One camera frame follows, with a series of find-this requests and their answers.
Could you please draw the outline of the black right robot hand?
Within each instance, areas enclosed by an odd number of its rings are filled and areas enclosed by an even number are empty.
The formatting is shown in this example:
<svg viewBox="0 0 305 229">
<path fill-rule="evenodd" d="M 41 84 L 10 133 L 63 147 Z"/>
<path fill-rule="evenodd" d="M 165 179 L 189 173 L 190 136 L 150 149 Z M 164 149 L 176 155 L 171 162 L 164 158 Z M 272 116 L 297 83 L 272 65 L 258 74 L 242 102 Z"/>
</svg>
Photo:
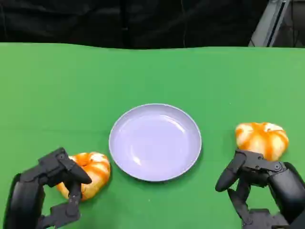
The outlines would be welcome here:
<svg viewBox="0 0 305 229">
<path fill-rule="evenodd" d="M 246 201 L 251 186 L 269 187 L 279 208 L 276 215 L 266 208 L 249 209 Z M 262 154 L 236 149 L 215 190 L 227 191 L 243 229 L 305 227 L 305 182 L 291 163 L 269 161 Z"/>
</svg>

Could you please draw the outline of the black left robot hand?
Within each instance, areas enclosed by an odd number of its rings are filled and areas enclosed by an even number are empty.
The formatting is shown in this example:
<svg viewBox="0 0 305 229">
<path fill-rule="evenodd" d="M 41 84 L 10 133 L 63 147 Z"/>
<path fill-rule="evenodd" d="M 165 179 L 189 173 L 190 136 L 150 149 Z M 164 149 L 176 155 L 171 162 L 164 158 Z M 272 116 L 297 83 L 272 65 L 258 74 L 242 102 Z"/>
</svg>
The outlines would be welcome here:
<svg viewBox="0 0 305 229">
<path fill-rule="evenodd" d="M 58 229 L 78 221 L 81 217 L 79 203 L 81 185 L 92 179 L 60 147 L 38 160 L 38 164 L 18 173 L 11 184 L 4 214 L 5 229 Z M 54 187 L 64 183 L 68 201 L 50 208 L 50 214 L 42 215 L 45 198 L 44 185 Z"/>
</svg>

